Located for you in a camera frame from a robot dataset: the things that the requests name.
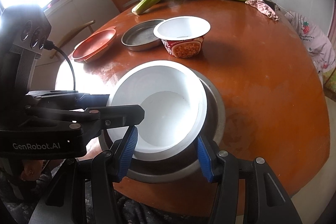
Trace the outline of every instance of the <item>floor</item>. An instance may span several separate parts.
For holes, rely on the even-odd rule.
[[[53,89],[59,65],[54,63],[37,67],[32,88]],[[292,198],[303,224],[314,224],[336,191],[336,103],[327,97],[325,99],[330,122],[330,157],[317,175]],[[242,216],[238,216],[236,224],[242,222]]]

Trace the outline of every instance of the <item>paper bowl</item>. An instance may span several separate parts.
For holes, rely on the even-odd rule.
[[[210,24],[203,18],[174,17],[159,23],[154,35],[160,38],[169,54],[177,58],[197,55],[202,49],[205,34]]]
[[[137,126],[138,143],[133,157],[156,161],[184,150],[200,132],[207,98],[199,78],[172,61],[152,61],[126,73],[111,93],[108,106],[138,104],[145,110]],[[114,142],[127,128],[108,129]]]

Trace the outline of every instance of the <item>wooden table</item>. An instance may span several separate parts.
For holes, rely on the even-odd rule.
[[[177,59],[163,46],[132,52],[121,44],[130,27],[151,19],[176,16],[206,19],[211,30],[203,51]],[[219,90],[226,107],[220,148],[236,157],[266,159],[290,195],[309,182],[329,157],[327,106],[315,67],[298,36],[282,22],[255,8],[229,0],[169,0],[135,16],[127,10],[99,30],[115,25],[111,49],[91,64],[74,64],[79,92],[108,94],[130,69],[152,60],[171,60],[205,75]],[[71,89],[68,65],[60,67],[56,89]],[[243,183],[238,214],[243,213]],[[198,172],[165,184],[124,178],[114,187],[155,208],[194,216],[210,213],[216,185]]]

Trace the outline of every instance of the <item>black cable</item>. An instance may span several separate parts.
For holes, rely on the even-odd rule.
[[[56,51],[58,51],[60,54],[63,55],[64,59],[68,62],[69,66],[70,66],[70,69],[71,69],[71,72],[72,72],[72,77],[73,77],[73,90],[76,90],[76,78],[75,78],[75,72],[74,72],[74,69],[72,67],[72,64],[71,64],[71,61],[70,59],[68,58],[68,56],[65,54],[64,51],[62,51],[59,47],[55,46],[55,44],[50,41],[50,40],[46,40],[45,44],[44,44],[44,48],[48,51],[54,49]]]

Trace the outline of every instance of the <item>pink towel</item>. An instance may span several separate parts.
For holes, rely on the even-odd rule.
[[[267,15],[269,18],[278,21],[279,17],[275,14],[270,6],[268,6],[263,0],[247,0],[246,4],[251,5],[254,8],[257,8],[259,12],[264,15]]]

